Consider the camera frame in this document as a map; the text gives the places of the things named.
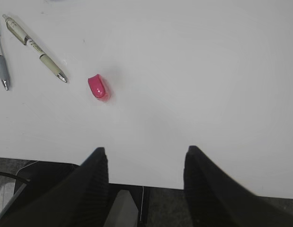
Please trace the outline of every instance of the metal pen tip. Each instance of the metal pen tip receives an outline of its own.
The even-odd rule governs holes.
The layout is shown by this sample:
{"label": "metal pen tip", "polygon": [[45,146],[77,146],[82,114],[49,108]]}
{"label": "metal pen tip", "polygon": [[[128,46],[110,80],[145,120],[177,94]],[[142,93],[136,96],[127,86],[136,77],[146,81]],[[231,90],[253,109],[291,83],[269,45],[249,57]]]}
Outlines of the metal pen tip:
{"label": "metal pen tip", "polygon": [[58,73],[57,77],[62,80],[64,83],[67,83],[67,79],[66,79],[66,76],[61,72],[61,73]]}
{"label": "metal pen tip", "polygon": [[9,83],[7,82],[7,80],[2,80],[1,82],[4,86],[4,88],[8,91],[9,90]]}

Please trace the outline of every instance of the floor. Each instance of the floor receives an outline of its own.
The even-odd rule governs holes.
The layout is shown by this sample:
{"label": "floor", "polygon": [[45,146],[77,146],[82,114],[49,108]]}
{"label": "floor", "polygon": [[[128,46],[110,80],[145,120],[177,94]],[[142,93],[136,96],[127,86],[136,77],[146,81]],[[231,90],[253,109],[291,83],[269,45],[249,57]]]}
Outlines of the floor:
{"label": "floor", "polygon": [[[26,160],[0,158],[0,171],[16,174]],[[0,176],[0,188],[10,178]],[[272,205],[293,214],[293,200],[266,198]],[[147,227],[192,227],[190,215],[182,190],[152,188]]]}

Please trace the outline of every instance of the gray pen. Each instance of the gray pen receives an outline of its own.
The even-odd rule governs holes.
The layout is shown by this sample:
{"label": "gray pen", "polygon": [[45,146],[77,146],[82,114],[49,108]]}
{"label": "gray pen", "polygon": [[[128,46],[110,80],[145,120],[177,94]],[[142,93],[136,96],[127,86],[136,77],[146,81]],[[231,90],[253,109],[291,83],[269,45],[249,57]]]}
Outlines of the gray pen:
{"label": "gray pen", "polygon": [[2,54],[1,45],[0,45],[0,79],[4,88],[8,91],[9,90],[9,71]]}
{"label": "gray pen", "polygon": [[8,30],[24,45],[29,46],[34,52],[38,54],[40,61],[43,62],[47,68],[53,72],[63,82],[67,82],[67,78],[62,70],[50,59],[49,56],[32,40],[28,34],[14,21],[14,19],[3,14]]}

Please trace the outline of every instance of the pink cap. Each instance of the pink cap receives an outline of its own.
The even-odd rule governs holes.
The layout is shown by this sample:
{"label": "pink cap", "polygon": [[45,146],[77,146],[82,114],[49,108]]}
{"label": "pink cap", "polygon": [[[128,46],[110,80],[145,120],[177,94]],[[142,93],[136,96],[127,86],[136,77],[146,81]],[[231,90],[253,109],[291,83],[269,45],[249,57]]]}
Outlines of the pink cap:
{"label": "pink cap", "polygon": [[110,93],[108,91],[108,88],[104,80],[99,74],[89,78],[88,83],[89,83],[91,92],[98,100],[107,101],[110,98]]}

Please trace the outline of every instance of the black cable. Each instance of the black cable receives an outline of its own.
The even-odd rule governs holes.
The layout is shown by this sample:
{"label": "black cable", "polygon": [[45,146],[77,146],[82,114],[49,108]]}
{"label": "black cable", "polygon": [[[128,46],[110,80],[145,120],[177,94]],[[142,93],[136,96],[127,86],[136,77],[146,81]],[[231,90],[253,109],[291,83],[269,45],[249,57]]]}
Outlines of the black cable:
{"label": "black cable", "polygon": [[16,176],[16,175],[13,175],[13,174],[8,174],[8,173],[5,173],[5,172],[0,172],[0,176],[7,176],[7,177],[10,177],[10,178],[14,178],[16,180],[19,180],[22,183],[29,184],[29,181],[27,181],[26,179],[24,179],[22,177],[19,177],[19,176]]}

